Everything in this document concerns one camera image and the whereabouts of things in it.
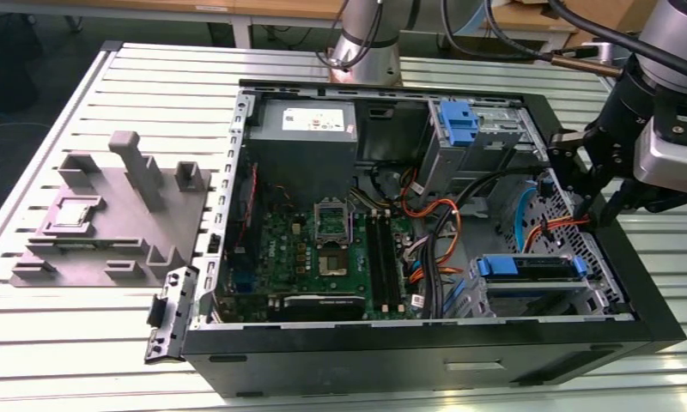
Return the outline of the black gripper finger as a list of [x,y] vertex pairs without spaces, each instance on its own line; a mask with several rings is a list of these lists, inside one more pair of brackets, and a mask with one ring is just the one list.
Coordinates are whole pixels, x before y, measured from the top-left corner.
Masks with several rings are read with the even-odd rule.
[[607,226],[624,210],[645,209],[659,213],[687,204],[687,193],[644,184],[635,179],[621,179],[617,191],[609,197],[599,214],[599,225]]
[[557,131],[547,143],[547,155],[560,187],[573,199],[572,218],[581,218],[595,198],[593,175],[579,158],[584,145],[584,131]]

